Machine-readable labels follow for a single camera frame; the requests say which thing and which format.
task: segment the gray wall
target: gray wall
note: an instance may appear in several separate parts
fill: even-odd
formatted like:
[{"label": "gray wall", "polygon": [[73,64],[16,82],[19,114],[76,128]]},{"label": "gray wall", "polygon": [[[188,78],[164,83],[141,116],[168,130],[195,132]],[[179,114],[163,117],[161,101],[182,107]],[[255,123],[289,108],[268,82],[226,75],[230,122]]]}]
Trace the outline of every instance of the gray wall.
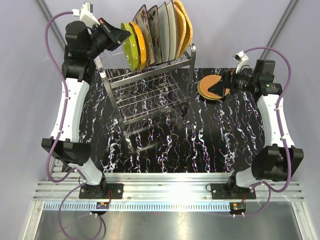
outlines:
[{"label": "gray wall", "polygon": [[[84,0],[45,0],[53,15],[81,8]],[[89,0],[93,13],[120,27],[131,21],[139,8],[160,6],[164,0]],[[289,0],[183,0],[193,26],[197,47],[196,67],[223,68],[236,65],[232,56],[252,46],[265,46]],[[62,33],[68,21],[58,19]],[[252,53],[258,58],[259,52]]]},{"label": "gray wall", "polygon": [[[320,237],[319,8],[319,0],[301,0],[274,46],[288,58],[292,67],[291,84],[284,96],[284,113],[295,146],[303,148],[304,151],[304,160],[294,179],[300,182],[318,237]],[[288,71],[282,59],[275,54],[270,54],[267,58],[276,60],[275,81],[285,84]]]},{"label": "gray wall", "polygon": [[[44,44],[46,21],[33,0],[2,0],[0,7],[0,239],[24,231],[37,182],[45,176],[50,136],[61,97],[61,81]],[[63,51],[49,36],[54,56]]]}]

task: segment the round wooden board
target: round wooden board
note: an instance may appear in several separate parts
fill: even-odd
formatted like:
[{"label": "round wooden board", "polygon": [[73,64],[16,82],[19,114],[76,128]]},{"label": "round wooden board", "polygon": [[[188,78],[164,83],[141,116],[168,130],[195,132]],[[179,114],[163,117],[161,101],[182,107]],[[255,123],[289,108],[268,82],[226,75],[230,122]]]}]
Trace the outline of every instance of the round wooden board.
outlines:
[{"label": "round wooden board", "polygon": [[[223,97],[208,91],[208,88],[217,84],[220,81],[220,79],[221,79],[221,76],[219,75],[208,75],[202,78],[197,85],[199,94],[208,100],[222,99]],[[229,92],[230,92],[230,89],[227,88],[225,90],[225,95],[227,95]]]}]

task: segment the black mounting bracket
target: black mounting bracket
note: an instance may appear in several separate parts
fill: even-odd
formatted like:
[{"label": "black mounting bracket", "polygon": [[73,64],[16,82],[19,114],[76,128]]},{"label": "black mounting bracket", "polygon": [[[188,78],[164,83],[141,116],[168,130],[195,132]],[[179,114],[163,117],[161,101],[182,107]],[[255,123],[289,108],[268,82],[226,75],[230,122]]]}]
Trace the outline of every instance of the black mounting bracket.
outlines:
[{"label": "black mounting bracket", "polygon": [[228,178],[227,183],[211,183],[210,192],[212,200],[244,200],[256,199],[256,192],[254,189],[240,187],[236,185],[236,173]]},{"label": "black mounting bracket", "polygon": [[79,199],[109,199],[109,190],[112,193],[112,200],[123,198],[124,185],[122,183],[107,183],[105,186],[106,192],[99,194],[98,189],[86,184],[80,188]]}]

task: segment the plate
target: plate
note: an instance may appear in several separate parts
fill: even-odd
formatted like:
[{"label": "plate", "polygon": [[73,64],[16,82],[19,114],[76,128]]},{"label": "plate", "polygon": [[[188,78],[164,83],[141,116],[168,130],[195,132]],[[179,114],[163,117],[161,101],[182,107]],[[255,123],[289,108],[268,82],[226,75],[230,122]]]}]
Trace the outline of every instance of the plate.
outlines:
[{"label": "plate", "polygon": [[146,63],[151,66],[156,63],[154,46],[151,40],[151,31],[147,16],[146,5],[143,5],[134,16],[132,22],[136,23],[142,31],[146,48]]},{"label": "plate", "polygon": [[178,31],[178,45],[176,50],[175,59],[178,59],[180,52],[182,50],[182,45],[184,43],[186,32],[187,32],[187,22],[184,14],[174,5],[175,15],[176,15],[176,26]]},{"label": "plate", "polygon": [[142,34],[140,27],[135,22],[131,21],[129,24],[133,29],[135,41],[138,45],[138,53],[140,56],[138,69],[141,70],[145,68],[147,64],[147,50],[146,50],[145,38],[144,38],[144,35]]},{"label": "plate", "polygon": [[179,53],[179,56],[178,56],[178,58],[180,58],[182,56],[182,54],[187,50],[187,48],[189,47],[189,45],[192,41],[193,28],[192,28],[191,21],[187,15],[187,12],[186,12],[184,6],[182,5],[182,3],[179,0],[174,0],[173,4],[182,12],[182,14],[184,15],[185,21],[186,21],[185,37],[183,40],[181,52]]},{"label": "plate", "polygon": [[124,41],[123,48],[126,60],[129,64],[129,68],[134,71],[138,68],[139,65],[139,53],[135,34],[128,23],[122,22],[121,29],[129,31],[131,33],[131,36]]},{"label": "plate", "polygon": [[158,14],[162,62],[166,63],[170,57],[170,26],[167,4],[165,2],[158,8]]},{"label": "plate", "polygon": [[169,16],[169,26],[170,26],[170,55],[169,61],[176,59],[177,54],[177,45],[178,45],[178,30],[177,30],[177,17],[176,11],[174,7],[174,2],[170,0],[166,4],[166,8]]},{"label": "plate", "polygon": [[151,38],[154,49],[155,64],[162,63],[160,32],[159,32],[159,14],[158,6],[155,5],[148,10],[148,19],[151,30]]}]

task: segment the metal wire rack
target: metal wire rack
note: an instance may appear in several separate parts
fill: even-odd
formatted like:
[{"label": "metal wire rack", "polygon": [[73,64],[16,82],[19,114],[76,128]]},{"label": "metal wire rack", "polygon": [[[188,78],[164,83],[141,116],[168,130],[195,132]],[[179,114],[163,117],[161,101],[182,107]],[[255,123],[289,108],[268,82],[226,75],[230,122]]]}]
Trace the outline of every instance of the metal wire rack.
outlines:
[{"label": "metal wire rack", "polygon": [[[100,76],[122,130],[128,124],[158,115],[189,103],[196,61],[193,42],[181,58],[142,70],[128,68],[123,47],[104,52],[96,59]],[[175,79],[172,72],[189,66],[187,80]]]}]

